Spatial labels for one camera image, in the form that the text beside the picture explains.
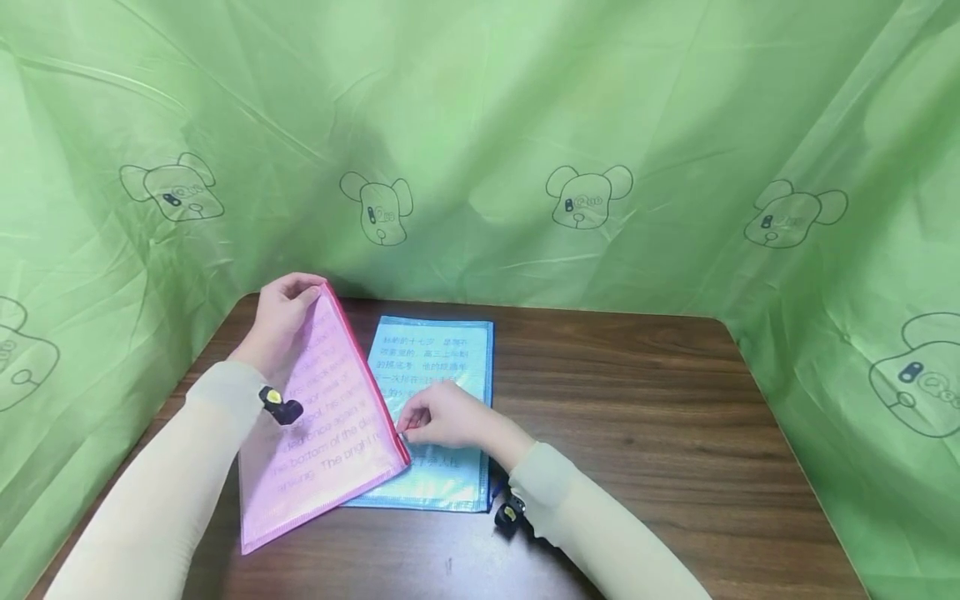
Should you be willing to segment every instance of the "bear face drawing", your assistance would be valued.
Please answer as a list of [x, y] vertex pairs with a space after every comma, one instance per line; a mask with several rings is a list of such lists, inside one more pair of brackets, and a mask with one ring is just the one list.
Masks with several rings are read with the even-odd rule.
[[902, 337], [910, 350], [873, 364], [871, 387], [921, 435], [945, 438], [960, 431], [960, 315], [915, 317], [903, 326]]
[[580, 175], [573, 167], [560, 167], [550, 175], [546, 193], [557, 199], [553, 220], [567, 228], [596, 229], [610, 218], [610, 201], [620, 200], [634, 187], [634, 176], [624, 166], [603, 175]]
[[120, 167], [120, 181], [131, 198], [138, 202], [153, 200], [170, 221], [213, 219], [225, 212], [210, 191], [216, 183], [213, 173], [199, 156], [190, 153], [180, 155], [176, 164], [154, 169], [124, 165]]
[[0, 296], [0, 412], [35, 392], [60, 360], [52, 343], [22, 332], [26, 322], [23, 304]]
[[815, 223], [833, 225], [847, 212], [847, 195], [831, 190], [814, 196], [795, 192], [787, 180], [777, 180], [754, 202], [759, 214], [744, 228], [748, 240], [767, 248], [799, 246]]
[[350, 171], [340, 178], [340, 189], [360, 203], [360, 229], [371, 242], [396, 246], [407, 239], [402, 218], [413, 213], [414, 200], [405, 180], [396, 180], [393, 185], [370, 183]]

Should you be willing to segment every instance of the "green curtain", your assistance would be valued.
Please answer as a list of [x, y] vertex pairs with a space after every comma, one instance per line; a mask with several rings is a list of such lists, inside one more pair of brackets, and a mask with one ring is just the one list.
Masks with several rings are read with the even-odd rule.
[[0, 589], [233, 303], [722, 320], [874, 598], [960, 573], [960, 3], [0, 3]]

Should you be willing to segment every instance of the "wooden table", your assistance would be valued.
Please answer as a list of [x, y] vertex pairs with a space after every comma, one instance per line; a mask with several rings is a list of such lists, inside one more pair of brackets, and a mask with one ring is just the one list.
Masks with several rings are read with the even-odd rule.
[[[176, 414], [197, 377], [236, 347], [255, 303], [237, 305], [132, 456]], [[366, 350], [384, 314], [494, 321], [494, 407], [623, 502], [713, 598], [866, 598], [720, 323], [419, 302], [344, 306]], [[49, 586], [95, 508], [31, 598]], [[238, 535], [234, 465], [185, 598], [600, 597], [562, 553], [522, 532], [505, 540], [491, 515], [338, 509], [248, 557]]]

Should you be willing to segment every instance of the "fingers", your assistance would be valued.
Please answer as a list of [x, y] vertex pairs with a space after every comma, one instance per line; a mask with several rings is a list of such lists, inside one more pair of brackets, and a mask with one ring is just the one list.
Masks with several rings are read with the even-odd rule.
[[290, 273], [271, 281], [263, 287], [264, 292], [279, 292], [290, 300], [298, 297], [304, 290], [323, 285], [326, 279], [310, 273]]
[[313, 287], [308, 287], [307, 289], [300, 292], [300, 295], [294, 300], [299, 302], [303, 308], [309, 308], [310, 304], [317, 301], [317, 298], [320, 297], [320, 286], [315, 285]]
[[422, 414], [429, 413], [429, 409], [429, 402], [424, 393], [420, 392], [416, 394], [403, 405], [403, 410], [400, 411], [400, 418], [396, 422], [396, 428], [402, 432], [417, 426], [417, 424], [420, 423]]
[[434, 433], [434, 425], [428, 423], [424, 427], [407, 429], [403, 435], [406, 436], [407, 442], [410, 444], [433, 444], [436, 442]]

